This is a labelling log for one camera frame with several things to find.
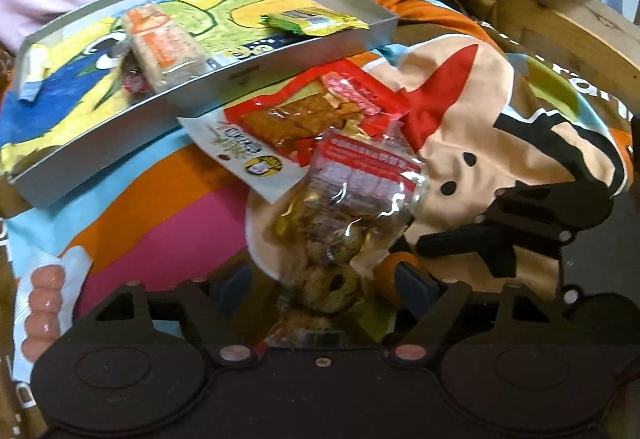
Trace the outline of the small orange fruit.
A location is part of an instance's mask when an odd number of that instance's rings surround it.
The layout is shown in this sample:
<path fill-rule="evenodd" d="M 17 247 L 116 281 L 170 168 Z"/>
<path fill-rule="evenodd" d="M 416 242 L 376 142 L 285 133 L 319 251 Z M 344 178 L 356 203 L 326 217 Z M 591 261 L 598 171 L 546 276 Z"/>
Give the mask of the small orange fruit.
<path fill-rule="evenodd" d="M 384 298 L 394 309 L 402 309 L 406 307 L 406 304 L 397 292 L 395 285 L 395 270 L 403 261 L 410 263 L 411 266 L 416 267 L 419 271 L 427 273 L 427 269 L 422 265 L 422 263 L 420 263 L 418 257 L 408 251 L 396 251 L 396 253 L 390 253 L 390 255 L 387 255 L 381 263 L 373 269 L 376 292 L 378 292 L 378 294 L 380 294 L 380 296 Z"/>

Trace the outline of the clear bag of nuts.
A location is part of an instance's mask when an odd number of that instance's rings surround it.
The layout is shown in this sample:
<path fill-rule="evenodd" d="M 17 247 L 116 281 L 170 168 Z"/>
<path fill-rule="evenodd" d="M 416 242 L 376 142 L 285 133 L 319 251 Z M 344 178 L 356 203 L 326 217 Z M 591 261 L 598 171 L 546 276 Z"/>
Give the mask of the clear bag of nuts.
<path fill-rule="evenodd" d="M 398 122 L 374 138 L 330 129 L 305 177 L 276 203 L 250 196 L 250 257 L 279 283 L 279 348 L 378 344 L 395 320 L 374 271 L 410 227 L 428 190 L 426 166 Z"/>

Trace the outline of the red tofu snack packet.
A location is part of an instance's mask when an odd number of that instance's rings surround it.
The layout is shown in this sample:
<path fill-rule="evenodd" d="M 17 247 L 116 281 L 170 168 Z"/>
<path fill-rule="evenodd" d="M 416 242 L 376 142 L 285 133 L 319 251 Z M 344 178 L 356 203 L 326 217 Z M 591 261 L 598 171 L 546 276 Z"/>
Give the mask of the red tofu snack packet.
<path fill-rule="evenodd" d="M 270 204 L 306 173 L 329 129 L 378 139 L 408 101 L 349 60 L 315 66 L 276 92 L 178 122 L 203 152 Z"/>

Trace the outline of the colourful cartoon blanket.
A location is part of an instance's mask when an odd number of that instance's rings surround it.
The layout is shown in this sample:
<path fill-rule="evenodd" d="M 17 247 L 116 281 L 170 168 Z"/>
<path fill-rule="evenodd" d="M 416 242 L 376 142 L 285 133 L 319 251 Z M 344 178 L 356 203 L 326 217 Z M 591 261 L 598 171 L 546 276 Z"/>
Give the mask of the colourful cartoon blanket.
<path fill-rule="evenodd" d="M 529 54 L 458 0 L 373 1 L 398 19 L 390 40 L 340 60 L 408 101 L 401 133 L 428 177 L 408 241 L 472 222 L 502 188 L 593 179 L 612 194 L 629 189 L 632 114 L 620 99 Z M 16 284 L 32 251 L 85 248 L 92 266 L 76 318 L 129 281 L 168 291 L 205 277 L 250 254 L 252 194 L 178 122 L 47 206 L 21 196 L 26 211 L 6 219 Z"/>

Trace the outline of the white sausage snack packet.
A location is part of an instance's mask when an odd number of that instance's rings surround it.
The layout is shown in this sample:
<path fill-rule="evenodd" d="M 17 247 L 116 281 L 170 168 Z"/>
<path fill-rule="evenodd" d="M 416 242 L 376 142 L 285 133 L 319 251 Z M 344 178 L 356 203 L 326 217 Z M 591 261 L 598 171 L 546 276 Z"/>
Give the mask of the white sausage snack packet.
<path fill-rule="evenodd" d="M 36 361 L 73 324 L 74 309 L 92 258 L 81 246 L 62 257 L 36 249 L 21 274 L 14 303 L 14 381 L 30 383 Z"/>

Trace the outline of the grey tray with cartoon drawing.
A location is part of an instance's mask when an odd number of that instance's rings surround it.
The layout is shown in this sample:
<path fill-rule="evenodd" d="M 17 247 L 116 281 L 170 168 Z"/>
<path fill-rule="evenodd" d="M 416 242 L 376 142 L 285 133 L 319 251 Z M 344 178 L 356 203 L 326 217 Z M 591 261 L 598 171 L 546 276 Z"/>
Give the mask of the grey tray with cartoon drawing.
<path fill-rule="evenodd" d="M 373 0 L 98 0 L 25 38 L 1 170 L 34 206 L 196 116 L 390 40 Z"/>

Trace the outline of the orange cracker packet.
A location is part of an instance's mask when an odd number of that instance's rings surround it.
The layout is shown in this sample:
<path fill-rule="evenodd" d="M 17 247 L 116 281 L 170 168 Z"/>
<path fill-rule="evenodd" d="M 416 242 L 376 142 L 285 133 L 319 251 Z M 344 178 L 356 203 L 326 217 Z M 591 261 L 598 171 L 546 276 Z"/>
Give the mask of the orange cracker packet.
<path fill-rule="evenodd" d="M 154 92 L 177 87 L 207 72 L 202 46 L 156 3 L 125 11 L 122 25 Z"/>

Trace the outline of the yellow green snack packet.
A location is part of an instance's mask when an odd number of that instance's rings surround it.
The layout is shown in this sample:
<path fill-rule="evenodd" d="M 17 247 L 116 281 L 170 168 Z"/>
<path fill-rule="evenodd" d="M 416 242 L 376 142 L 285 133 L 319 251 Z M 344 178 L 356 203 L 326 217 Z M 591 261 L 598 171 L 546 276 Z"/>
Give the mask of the yellow green snack packet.
<path fill-rule="evenodd" d="M 349 30 L 368 30 L 369 25 L 350 14 L 320 7 L 306 7 L 262 16 L 270 28 L 299 36 L 324 37 Z"/>

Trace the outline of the wooden bed frame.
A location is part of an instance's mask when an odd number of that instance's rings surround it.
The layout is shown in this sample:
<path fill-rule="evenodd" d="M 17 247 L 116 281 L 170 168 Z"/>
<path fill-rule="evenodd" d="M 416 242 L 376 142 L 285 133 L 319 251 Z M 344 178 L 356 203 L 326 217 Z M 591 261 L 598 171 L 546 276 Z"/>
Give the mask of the wooden bed frame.
<path fill-rule="evenodd" d="M 639 27 L 598 0 L 458 0 L 525 49 L 639 112 Z"/>

